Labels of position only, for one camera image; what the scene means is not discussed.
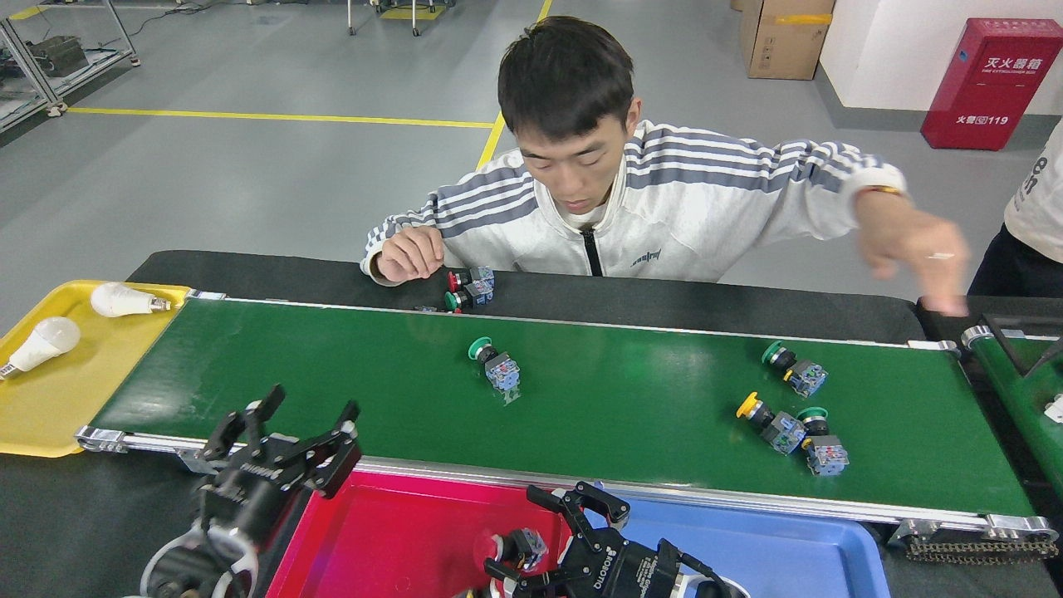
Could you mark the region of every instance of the green conveyor belt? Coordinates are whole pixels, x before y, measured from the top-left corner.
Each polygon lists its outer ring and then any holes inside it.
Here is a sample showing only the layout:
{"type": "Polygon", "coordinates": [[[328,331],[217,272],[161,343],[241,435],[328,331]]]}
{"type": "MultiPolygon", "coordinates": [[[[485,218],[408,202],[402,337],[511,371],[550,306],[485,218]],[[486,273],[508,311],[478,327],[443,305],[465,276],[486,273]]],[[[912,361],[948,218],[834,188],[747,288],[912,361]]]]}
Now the green conveyor belt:
{"type": "MultiPolygon", "coordinates": [[[[1010,339],[1009,342],[1026,365],[1036,362],[1051,344],[1026,339],[1010,339]]],[[[1063,393],[1063,356],[1023,378],[996,339],[977,340],[972,343],[971,351],[989,375],[1048,481],[1063,497],[1063,425],[1045,416],[1045,406],[1063,393]]]]}
{"type": "Polygon", "coordinates": [[[366,455],[568,477],[689,484],[1032,515],[956,359],[942,352],[787,342],[830,377],[802,399],[760,363],[772,340],[241,302],[190,301],[92,426],[205,439],[283,383],[268,425],[305,438],[348,399],[366,455]],[[466,355],[491,337],[521,369],[509,406],[466,355]],[[735,411],[816,405],[851,465],[815,478],[735,411]]]}

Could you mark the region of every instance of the gray floor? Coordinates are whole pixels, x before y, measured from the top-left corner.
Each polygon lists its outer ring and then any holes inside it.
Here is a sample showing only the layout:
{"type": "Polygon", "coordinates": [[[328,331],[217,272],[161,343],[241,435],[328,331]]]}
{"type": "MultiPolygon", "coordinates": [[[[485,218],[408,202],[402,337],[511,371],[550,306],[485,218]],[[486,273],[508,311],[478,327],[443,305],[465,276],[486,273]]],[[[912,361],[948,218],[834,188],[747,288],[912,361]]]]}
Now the gray floor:
{"type": "MultiPolygon", "coordinates": [[[[490,123],[494,74],[541,0],[457,0],[423,35],[345,5],[217,5],[149,22],[133,39],[144,66],[77,106],[364,116],[490,123]]],[[[128,29],[173,4],[119,3],[128,29]]],[[[741,14],[724,0],[557,0],[551,14],[594,20],[636,61],[655,121],[764,142],[841,139],[887,156],[926,209],[957,220],[980,257],[1005,203],[1048,131],[1000,152],[933,150],[916,131],[837,129],[813,82],[750,80],[738,51],[741,14]]],[[[115,35],[98,7],[55,6],[17,21],[39,40],[79,30],[115,35]]],[[[386,215],[475,167],[487,129],[68,113],[0,147],[0,331],[51,288],[120,279],[150,253],[207,249],[356,260],[386,215]]],[[[503,135],[499,151],[512,146],[503,135]]],[[[871,277],[851,235],[757,250],[722,281],[918,295],[907,273],[871,277]]]]}

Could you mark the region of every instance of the yellow tray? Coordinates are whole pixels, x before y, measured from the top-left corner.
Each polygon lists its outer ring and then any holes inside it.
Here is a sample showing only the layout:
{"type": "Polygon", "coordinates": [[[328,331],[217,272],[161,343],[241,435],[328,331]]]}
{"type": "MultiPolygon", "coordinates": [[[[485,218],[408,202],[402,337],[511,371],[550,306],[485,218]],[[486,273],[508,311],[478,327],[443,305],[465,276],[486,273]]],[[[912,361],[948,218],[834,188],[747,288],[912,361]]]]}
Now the yellow tray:
{"type": "Polygon", "coordinates": [[[89,305],[89,295],[101,281],[75,279],[56,287],[0,339],[2,365],[47,318],[66,317],[81,328],[81,342],[69,354],[0,381],[0,452],[63,457],[80,451],[74,433],[107,403],[191,290],[126,283],[167,298],[171,310],[106,319],[89,305]]]}

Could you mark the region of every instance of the finger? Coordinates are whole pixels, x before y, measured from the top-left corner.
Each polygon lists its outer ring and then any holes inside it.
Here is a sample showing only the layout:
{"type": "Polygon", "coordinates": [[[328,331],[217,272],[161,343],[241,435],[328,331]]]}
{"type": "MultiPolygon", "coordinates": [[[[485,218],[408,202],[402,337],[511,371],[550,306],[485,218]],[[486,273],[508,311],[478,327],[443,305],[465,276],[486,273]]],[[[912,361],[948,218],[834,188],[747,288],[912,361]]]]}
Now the finger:
{"type": "Polygon", "coordinates": [[[410,234],[410,239],[417,244],[417,250],[424,260],[425,269],[421,272],[422,277],[428,277],[433,272],[439,269],[442,262],[436,258],[436,251],[432,244],[432,233],[435,228],[429,228],[428,226],[423,226],[424,232],[410,234]]]}
{"type": "Polygon", "coordinates": [[[946,317],[967,315],[967,305],[961,289],[966,271],[966,257],[949,253],[932,253],[912,263],[925,293],[924,306],[946,317]]]}
{"type": "Polygon", "coordinates": [[[412,267],[412,269],[409,271],[414,275],[426,277],[428,274],[428,264],[425,262],[424,254],[421,252],[421,247],[417,243],[417,236],[409,234],[398,234],[391,237],[391,239],[394,241],[393,242],[394,246],[400,251],[402,251],[403,253],[405,253],[406,260],[412,267]]]}
{"type": "Polygon", "coordinates": [[[429,227],[428,237],[432,239],[432,249],[435,251],[436,259],[443,263],[443,235],[438,228],[429,227]]]}
{"type": "Polygon", "coordinates": [[[871,266],[872,275],[876,278],[885,279],[893,277],[893,274],[897,273],[897,263],[892,258],[880,255],[865,246],[861,247],[860,253],[863,255],[864,261],[871,266]]]}
{"type": "Polygon", "coordinates": [[[385,245],[376,261],[381,273],[391,281],[406,281],[417,276],[417,268],[406,253],[398,247],[385,245]]]}
{"type": "Polygon", "coordinates": [[[963,319],[971,313],[967,310],[967,298],[962,294],[927,294],[923,296],[923,307],[928,311],[955,319],[963,319]]]}

